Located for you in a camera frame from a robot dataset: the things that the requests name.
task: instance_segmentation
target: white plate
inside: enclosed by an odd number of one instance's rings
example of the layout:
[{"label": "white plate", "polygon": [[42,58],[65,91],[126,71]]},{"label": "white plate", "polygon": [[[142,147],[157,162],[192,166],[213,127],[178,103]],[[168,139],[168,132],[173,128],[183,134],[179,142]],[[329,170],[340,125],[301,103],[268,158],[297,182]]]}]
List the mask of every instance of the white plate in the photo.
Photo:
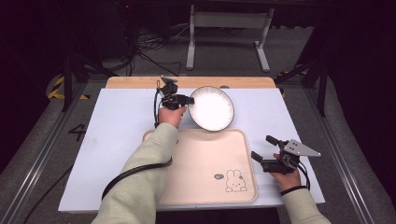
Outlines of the white plate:
[{"label": "white plate", "polygon": [[191,97],[194,104],[189,105],[192,119],[203,129],[220,131],[233,121],[233,102],[221,89],[201,87]]}]

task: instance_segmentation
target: tray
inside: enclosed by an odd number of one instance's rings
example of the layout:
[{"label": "tray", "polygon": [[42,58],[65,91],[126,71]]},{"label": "tray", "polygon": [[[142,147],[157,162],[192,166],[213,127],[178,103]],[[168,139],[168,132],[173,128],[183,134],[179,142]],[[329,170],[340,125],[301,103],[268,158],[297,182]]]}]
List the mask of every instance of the tray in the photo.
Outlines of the tray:
[{"label": "tray", "polygon": [[[245,203],[256,199],[256,181],[242,131],[178,132],[160,204]],[[145,133],[143,139],[152,133]]]}]

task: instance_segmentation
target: table surface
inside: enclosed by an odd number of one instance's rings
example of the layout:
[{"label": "table surface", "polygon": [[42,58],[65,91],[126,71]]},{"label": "table surface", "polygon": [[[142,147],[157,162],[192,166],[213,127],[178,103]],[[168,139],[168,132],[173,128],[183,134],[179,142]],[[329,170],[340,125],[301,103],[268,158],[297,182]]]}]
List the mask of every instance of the table surface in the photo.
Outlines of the table surface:
[{"label": "table surface", "polygon": [[[265,159],[279,149],[265,142],[265,135],[278,139],[296,139],[286,105],[269,77],[176,77],[179,94],[191,94],[202,86],[224,86],[224,91],[233,99],[235,118],[229,128],[243,131],[249,150],[256,151]],[[124,160],[140,144],[140,136],[152,130],[152,114],[131,111],[151,111],[152,93],[160,77],[112,77],[100,93],[92,113],[90,125],[84,137],[75,167],[69,177],[59,211],[87,213],[97,211],[103,188],[112,176],[120,172]],[[189,113],[183,117],[180,129],[197,129]],[[307,157],[301,157],[310,179],[311,194],[316,203],[324,203],[323,194]],[[251,203],[203,203],[159,205],[161,211],[274,207],[282,204],[275,180],[253,162],[258,197]]]}]

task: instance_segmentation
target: white tabletop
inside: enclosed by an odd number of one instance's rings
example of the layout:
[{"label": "white tabletop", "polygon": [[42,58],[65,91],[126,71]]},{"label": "white tabletop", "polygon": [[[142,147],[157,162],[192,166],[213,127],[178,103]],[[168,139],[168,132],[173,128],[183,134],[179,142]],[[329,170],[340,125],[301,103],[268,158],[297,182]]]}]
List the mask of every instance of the white tabletop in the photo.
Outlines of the white tabletop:
[{"label": "white tabletop", "polygon": [[[191,95],[195,89],[179,89],[178,94]],[[234,119],[229,128],[247,136],[249,150],[265,159],[279,148],[265,141],[266,135],[279,140],[300,138],[278,89],[225,89],[234,105]],[[106,185],[120,173],[123,164],[139,146],[143,135],[154,128],[154,89],[102,89],[92,113],[73,171],[69,176],[61,212],[94,212],[99,209]],[[197,129],[186,112],[179,129]],[[324,203],[307,157],[301,157],[308,170],[311,193],[316,203]],[[192,210],[216,208],[270,207],[282,204],[275,180],[253,162],[258,197],[251,203],[206,203],[159,205],[158,210]]]}]

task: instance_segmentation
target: sleeve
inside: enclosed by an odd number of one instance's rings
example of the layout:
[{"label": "sleeve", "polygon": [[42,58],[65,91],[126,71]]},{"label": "sleeve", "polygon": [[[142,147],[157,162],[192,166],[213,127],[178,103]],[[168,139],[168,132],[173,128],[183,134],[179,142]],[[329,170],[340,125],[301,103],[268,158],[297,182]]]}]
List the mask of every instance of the sleeve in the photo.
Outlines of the sleeve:
[{"label": "sleeve", "polygon": [[288,210],[290,221],[293,224],[329,224],[314,202],[308,189],[297,189],[282,196]]},{"label": "sleeve", "polygon": [[[143,142],[122,168],[122,173],[152,163],[168,162],[177,143],[177,129],[163,123]],[[146,170],[117,183],[102,200],[93,224],[155,223],[156,204],[166,181],[166,169]]]}]

